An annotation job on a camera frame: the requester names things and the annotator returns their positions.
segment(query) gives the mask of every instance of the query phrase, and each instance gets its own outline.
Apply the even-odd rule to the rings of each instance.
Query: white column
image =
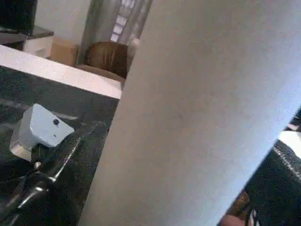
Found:
[[[301,105],[300,11],[154,0],[80,225],[218,223]]]

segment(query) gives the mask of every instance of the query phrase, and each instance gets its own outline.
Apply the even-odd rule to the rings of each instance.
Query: black table surface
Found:
[[[34,103],[52,111],[75,130],[95,121],[103,121],[106,129],[99,137],[95,137],[95,140],[103,140],[111,125],[118,101],[118,99],[0,66],[0,182],[23,176],[32,167],[27,161],[19,159],[9,151],[9,143],[15,124],[21,120],[24,111]],[[83,164],[81,167],[83,172],[77,170],[74,173],[83,174],[79,184],[85,188],[80,190],[78,200],[85,200],[87,197],[101,150],[89,153],[90,157],[85,153],[75,156],[75,161]],[[92,167],[89,170],[85,169],[87,165]],[[69,189],[74,189],[73,193],[79,192],[78,186],[74,187],[71,182],[69,185]],[[3,204],[5,199],[1,197],[0,189],[0,208],[1,202]],[[77,217],[80,216],[83,207],[84,202],[78,206]]]

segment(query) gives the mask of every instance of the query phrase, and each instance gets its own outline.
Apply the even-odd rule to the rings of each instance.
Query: gray curtain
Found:
[[[128,44],[139,38],[152,0],[103,0],[93,42]]]
[[[128,44],[132,39],[140,37],[151,3],[152,0],[135,1],[117,42]]]

